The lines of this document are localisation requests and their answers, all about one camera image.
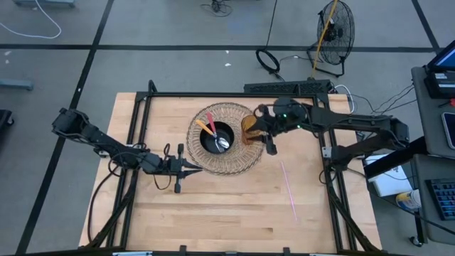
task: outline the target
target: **wooden tabletop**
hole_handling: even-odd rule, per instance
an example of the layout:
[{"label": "wooden tabletop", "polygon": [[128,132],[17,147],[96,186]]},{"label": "wooden tabletop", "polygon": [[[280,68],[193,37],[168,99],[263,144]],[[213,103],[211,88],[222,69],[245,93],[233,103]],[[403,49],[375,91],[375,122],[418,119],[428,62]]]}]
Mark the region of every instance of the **wooden tabletop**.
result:
[{"label": "wooden tabletop", "polygon": [[[134,98],[135,93],[117,94],[107,133],[120,142],[127,140]],[[329,99],[334,112],[349,112],[345,95],[329,95]],[[273,101],[270,98],[155,97],[151,101],[145,143],[160,156],[166,143],[170,143],[170,153],[176,155],[177,145],[186,143],[190,121],[204,107],[216,102],[235,102],[253,110],[259,104]],[[139,113],[134,142],[139,136],[142,109]],[[337,130],[336,140],[339,145],[356,143],[355,132]],[[207,172],[195,174],[182,182],[180,194],[173,193],[175,180],[168,189],[159,191],[153,176],[141,172],[127,249],[176,251],[180,245],[187,245],[188,251],[282,252],[283,247],[290,247],[292,252],[336,252],[326,187],[318,180],[323,169],[319,141],[308,131],[296,130],[280,134],[274,142],[278,154],[270,156],[264,152],[260,162],[246,173],[231,177]],[[185,157],[191,160],[187,151]],[[108,161],[100,160],[94,188],[109,173]],[[297,220],[281,161],[289,179]],[[363,172],[359,160],[352,160],[349,167]],[[354,221],[372,244],[381,248],[364,178],[351,172],[343,175]],[[157,177],[157,180],[164,186],[168,177]],[[96,197],[92,237],[112,213],[117,183],[117,178],[110,178]],[[340,220],[343,244],[348,248],[346,227],[341,217]],[[117,224],[117,244],[122,224],[121,217]],[[80,244],[87,242],[86,220]]]}]

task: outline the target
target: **gray floor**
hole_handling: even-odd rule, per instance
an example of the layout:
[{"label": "gray floor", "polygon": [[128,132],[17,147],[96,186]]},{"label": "gray floor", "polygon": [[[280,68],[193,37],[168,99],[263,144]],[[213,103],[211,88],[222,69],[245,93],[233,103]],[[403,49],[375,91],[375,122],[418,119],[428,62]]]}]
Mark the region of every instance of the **gray floor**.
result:
[{"label": "gray floor", "polygon": [[[115,0],[101,44],[132,45],[262,45],[267,39],[273,0],[235,0],[227,18],[203,13],[198,4],[209,0]],[[307,46],[316,41],[317,13],[328,1],[279,1],[271,45]],[[440,46],[455,38],[451,0],[419,0]],[[15,36],[0,28],[0,43],[91,44],[107,0],[77,0],[76,9],[45,7],[62,35],[55,40]],[[431,47],[409,0],[349,0],[355,16],[355,46]],[[55,33],[39,11],[0,2],[0,22],[24,33]],[[14,111],[16,124],[0,149],[0,255],[16,251],[56,136],[50,124],[61,107],[68,107],[88,50],[0,50],[0,78],[34,81],[32,92],[0,89],[0,108]],[[273,52],[277,58],[304,53]],[[410,70],[428,63],[433,53],[351,53],[346,75],[330,78],[353,94],[378,106],[411,85]],[[328,66],[336,70],[339,67]],[[308,61],[284,60],[280,74],[286,80],[305,80]],[[153,79],[159,91],[241,92],[245,83],[273,82],[257,63],[254,51],[133,51],[99,50],[95,55],[79,110],[106,129],[118,92],[145,90]],[[400,102],[413,100],[413,92]],[[358,113],[370,114],[355,98]],[[416,104],[391,112],[409,125],[411,139],[422,135]],[[67,142],[28,252],[76,248],[89,203],[98,158],[87,146]],[[415,235],[414,218],[372,198],[384,249],[410,255],[450,255],[454,247],[430,242],[423,248],[408,243]]]}]

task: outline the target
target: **fan guard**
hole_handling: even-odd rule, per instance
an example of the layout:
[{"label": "fan guard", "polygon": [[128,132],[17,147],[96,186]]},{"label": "fan guard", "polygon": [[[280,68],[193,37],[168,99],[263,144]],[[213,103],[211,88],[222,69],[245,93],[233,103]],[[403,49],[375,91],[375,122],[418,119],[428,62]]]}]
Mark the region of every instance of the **fan guard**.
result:
[{"label": "fan guard", "polygon": [[[334,2],[328,3],[319,12],[318,39],[322,31]],[[326,34],[321,44],[321,57],[325,62],[332,65],[342,63],[351,52],[355,38],[354,16],[349,6],[342,1],[338,1],[331,21],[328,25]]]}]

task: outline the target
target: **keyboard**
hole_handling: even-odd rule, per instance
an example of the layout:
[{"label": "keyboard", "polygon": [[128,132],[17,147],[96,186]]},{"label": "keyboard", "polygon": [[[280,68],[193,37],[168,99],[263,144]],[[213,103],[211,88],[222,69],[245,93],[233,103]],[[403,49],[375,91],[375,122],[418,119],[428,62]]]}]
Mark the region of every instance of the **keyboard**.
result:
[{"label": "keyboard", "polygon": [[426,180],[441,220],[455,220],[455,178]]},{"label": "keyboard", "polygon": [[246,84],[243,86],[243,91],[246,93],[289,93],[296,94],[316,94],[328,93],[331,89],[330,80],[307,80],[294,82],[266,82]]}]

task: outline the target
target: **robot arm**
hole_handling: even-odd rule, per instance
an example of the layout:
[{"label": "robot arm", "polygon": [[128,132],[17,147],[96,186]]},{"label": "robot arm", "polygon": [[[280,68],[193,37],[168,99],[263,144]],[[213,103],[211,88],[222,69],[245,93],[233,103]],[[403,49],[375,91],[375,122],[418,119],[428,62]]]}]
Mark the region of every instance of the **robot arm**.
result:
[{"label": "robot arm", "polygon": [[[268,106],[273,107],[274,116],[270,115]],[[409,132],[406,124],[390,116],[368,116],[360,114],[339,114],[321,107],[299,103],[289,97],[280,97],[273,105],[260,105],[257,110],[262,113],[256,116],[256,122],[244,127],[247,140],[261,141],[266,144],[267,153],[275,155],[277,148],[273,137],[295,129],[305,129],[313,134],[326,132],[329,129],[345,129],[363,132],[374,132],[377,136],[350,146],[324,147],[324,158],[330,159],[332,167],[346,170],[352,158],[371,154],[378,149],[402,149],[409,144]]]},{"label": "robot arm", "polygon": [[[141,168],[146,174],[176,176],[175,193],[181,191],[181,179],[202,171],[202,168],[187,162],[183,156],[183,144],[178,145],[178,157],[166,156],[162,159],[149,149],[125,146],[109,135],[101,132],[98,127],[88,122],[88,116],[77,110],[61,109],[57,119],[52,123],[55,134],[74,142],[88,144],[100,154],[105,151],[114,163],[126,169]],[[182,167],[195,170],[182,171]]]}]

